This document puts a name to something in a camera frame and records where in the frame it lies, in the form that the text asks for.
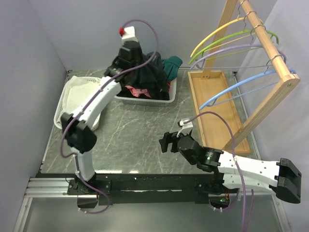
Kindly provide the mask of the dark navy shorts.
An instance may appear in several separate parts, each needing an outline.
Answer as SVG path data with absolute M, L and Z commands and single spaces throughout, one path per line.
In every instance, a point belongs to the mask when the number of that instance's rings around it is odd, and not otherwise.
M 136 89 L 147 89 L 151 98 L 141 95 L 140 99 L 152 99 L 168 101 L 169 98 L 169 81 L 164 72 L 164 65 L 160 53 L 156 53 L 154 59 L 144 67 L 135 70 L 133 80 L 129 82 L 130 86 Z M 119 96 L 127 98 L 134 97 L 125 87 Z

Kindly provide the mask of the blue hanger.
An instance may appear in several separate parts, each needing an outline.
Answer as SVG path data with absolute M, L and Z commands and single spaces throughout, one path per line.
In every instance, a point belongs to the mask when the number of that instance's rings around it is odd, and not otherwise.
M 270 87 L 270 86 L 272 86 L 272 85 L 275 85 L 275 84 L 278 83 L 278 81 L 277 81 L 277 82 L 270 83 L 270 84 L 267 84 L 267 85 L 263 85 L 263 86 L 258 87 L 258 88 L 256 88 L 256 89 L 253 89 L 253 90 L 250 90 L 250 91 L 241 93 L 241 94 L 239 94 L 239 95 L 237 95 L 237 96 L 230 97 L 230 98 L 228 98 L 228 99 L 226 99 L 226 100 L 223 100 L 223 101 L 220 101 L 220 102 L 217 101 L 220 97 L 222 97 L 223 95 L 225 95 L 225 94 L 227 94 L 227 93 L 230 93 L 232 90 L 237 89 L 237 88 L 239 88 L 240 86 L 242 86 L 242 85 L 244 85 L 244 84 L 247 84 L 247 83 L 249 83 L 249 82 L 252 82 L 252 81 L 254 81 L 254 80 L 256 80 L 256 79 L 262 78 L 262 77 L 267 76 L 267 75 L 274 74 L 275 72 L 276 72 L 275 70 L 270 70 L 270 71 L 262 72 L 262 73 L 259 73 L 259 74 L 257 74 L 257 75 L 251 76 L 251 77 L 249 77 L 249 78 L 247 78 L 247 79 L 245 79 L 245 80 L 242 80 L 242 81 L 240 81 L 240 82 L 237 82 L 237 83 L 235 83 L 234 85 L 232 85 L 232 86 L 230 86 L 230 87 L 228 87 L 228 88 L 222 90 L 221 92 L 219 92 L 219 93 L 216 94 L 215 96 L 209 98 L 209 99 L 208 99 L 207 101 L 205 101 L 202 105 L 200 105 L 198 109 L 199 109 L 199 110 L 202 110 L 202 109 L 204 109 L 205 107 L 213 107 L 213 106 L 216 106 L 216 105 L 219 105 L 219 104 L 222 104 L 222 103 L 225 103 L 225 102 L 234 100 L 234 99 L 236 99 L 236 98 L 242 97 L 242 96 L 244 96 L 244 95 L 247 95 L 247 94 L 250 94 L 250 93 L 253 93 L 253 92 L 262 90 L 262 89 L 264 89 L 264 88 L 266 88 L 266 87 Z

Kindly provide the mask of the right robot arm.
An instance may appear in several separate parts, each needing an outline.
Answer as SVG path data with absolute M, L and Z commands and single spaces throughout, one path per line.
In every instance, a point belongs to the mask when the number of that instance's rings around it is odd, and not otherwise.
M 166 132 L 159 143 L 163 153 L 172 145 L 173 153 L 179 152 L 189 164 L 212 173 L 213 180 L 205 184 L 211 194 L 219 195 L 226 189 L 252 189 L 274 194 L 284 202 L 301 202 L 302 174 L 289 159 L 262 161 L 233 156 L 227 151 L 202 147 L 190 134 L 176 132 Z

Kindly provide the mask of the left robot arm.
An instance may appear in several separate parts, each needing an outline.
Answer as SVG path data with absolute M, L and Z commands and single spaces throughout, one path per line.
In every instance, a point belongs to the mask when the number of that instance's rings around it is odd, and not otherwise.
M 132 78 L 132 72 L 141 67 L 143 54 L 139 42 L 128 41 L 120 47 L 118 56 L 101 78 L 99 86 L 72 113 L 61 116 L 62 141 L 70 147 L 70 155 L 75 159 L 76 176 L 81 179 L 79 189 L 85 194 L 95 191 L 96 172 L 91 150 L 97 137 L 91 130 L 96 118 L 107 104 L 125 88 Z

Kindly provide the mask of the wooden hanger rack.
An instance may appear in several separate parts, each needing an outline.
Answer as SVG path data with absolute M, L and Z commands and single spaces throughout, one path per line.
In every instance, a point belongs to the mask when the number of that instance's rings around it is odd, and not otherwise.
M 196 114 L 206 111 L 216 112 L 222 116 L 231 127 L 231 131 L 226 131 L 215 117 L 211 116 L 209 119 L 199 117 L 197 119 L 197 128 L 201 143 L 204 146 L 235 152 L 240 156 L 248 156 L 252 152 L 248 142 L 248 137 L 251 132 L 288 96 L 300 82 L 300 78 L 295 71 L 287 67 L 286 56 L 277 49 L 276 38 L 270 38 L 270 35 L 267 34 L 267 29 L 263 21 L 259 19 L 249 1 L 228 0 L 225 3 L 222 16 L 223 15 L 230 17 L 231 20 L 237 16 L 244 17 L 243 20 L 227 27 L 224 36 L 243 30 L 251 30 L 251 33 L 249 32 L 249 34 L 243 34 L 225 40 L 219 47 L 213 47 L 203 55 L 200 54 L 200 56 L 190 64 L 191 68 L 188 72 L 190 91 L 194 103 L 194 112 Z M 200 50 L 222 38 L 222 35 L 223 33 L 221 32 L 221 34 L 211 37 L 200 47 Z M 248 35 L 248 37 L 223 45 L 223 43 L 246 35 Z M 278 80 L 275 81 L 278 81 L 278 83 L 270 86 L 270 92 L 257 106 L 254 112 L 245 119 L 240 118 L 240 107 L 236 105 L 236 101 L 241 100 L 242 97 L 199 110 L 199 106 L 209 98 L 234 85 L 228 84 L 227 82 L 226 68 L 216 68 L 214 66 L 215 60 L 222 56 L 234 55 L 240 51 L 253 51 L 254 49 L 264 50 L 268 57 L 268 61 L 263 67 L 262 72 L 264 73 L 270 70 L 275 70 L 276 72 L 247 84 L 252 84 L 258 80 L 266 80 L 268 77 L 273 77 L 275 74 L 279 77 Z M 239 88 L 237 88 L 223 95 L 217 101 L 220 102 L 239 94 Z

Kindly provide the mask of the green hanger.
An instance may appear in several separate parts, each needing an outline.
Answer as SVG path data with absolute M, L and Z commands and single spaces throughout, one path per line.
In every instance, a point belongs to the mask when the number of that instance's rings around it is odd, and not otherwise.
M 224 36 L 224 37 L 222 37 L 222 38 L 220 38 L 220 39 L 218 39 L 218 40 L 212 42 L 211 44 L 207 45 L 206 47 L 203 47 L 201 50 L 199 50 L 197 53 L 195 53 L 194 56 L 191 57 L 191 59 L 190 59 L 190 61 L 189 61 L 189 64 L 192 64 L 193 61 L 194 61 L 198 56 L 200 56 L 200 54 L 203 55 L 206 51 L 211 50 L 213 47 L 214 47 L 214 48 L 219 47 L 223 41 L 228 40 L 228 39 L 233 38 L 233 37 L 236 37 L 236 36 L 239 36 L 239 35 L 249 34 L 249 32 L 251 33 L 251 30 L 243 30 L 243 31 L 235 32 L 235 33 L 229 34 L 229 35 L 227 35 L 227 36 Z M 276 38 L 276 43 L 279 44 L 280 40 L 279 40 L 279 37 L 278 37 L 277 34 L 275 34 L 275 33 L 272 32 L 272 31 L 269 31 L 269 30 L 267 30 L 267 34 L 270 35 L 270 38 L 275 37 L 275 38 Z M 233 41 L 237 41 L 237 40 L 246 38 L 246 37 L 248 37 L 248 35 L 239 37 L 239 38 L 237 38 L 237 39 L 234 39 L 234 40 L 229 41 L 229 42 L 226 42 L 226 43 L 223 43 L 223 45 L 228 44 L 228 43 L 231 43 L 231 42 L 233 42 Z

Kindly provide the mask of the pink garment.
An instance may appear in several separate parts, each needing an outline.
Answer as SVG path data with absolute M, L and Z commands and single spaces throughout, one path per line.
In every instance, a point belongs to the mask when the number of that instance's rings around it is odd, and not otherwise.
M 151 98 L 149 92 L 147 89 L 136 89 L 133 86 L 130 85 L 126 85 L 126 88 L 130 91 L 130 93 L 134 96 L 134 97 L 140 97 L 141 95 L 144 95 L 148 98 Z

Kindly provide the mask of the white laundry basket with clothes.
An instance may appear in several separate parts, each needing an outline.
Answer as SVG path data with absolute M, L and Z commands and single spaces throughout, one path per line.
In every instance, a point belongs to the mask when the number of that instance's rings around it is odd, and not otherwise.
M 170 103 L 174 102 L 177 90 L 177 79 L 174 79 L 170 83 L 169 89 L 169 100 L 152 100 L 152 99 L 140 99 L 140 98 L 127 98 L 127 97 L 118 97 L 114 98 L 120 100 L 123 104 L 132 104 L 132 105 L 144 105 L 144 106 L 157 106 L 157 107 L 166 107 Z

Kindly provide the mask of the teal garment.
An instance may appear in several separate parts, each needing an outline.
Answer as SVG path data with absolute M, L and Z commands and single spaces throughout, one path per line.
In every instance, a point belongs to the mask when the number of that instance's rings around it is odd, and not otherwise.
M 178 75 L 178 70 L 182 65 L 183 61 L 177 56 L 171 56 L 168 59 L 162 60 L 164 65 L 164 72 L 168 76 L 168 80 L 174 80 Z

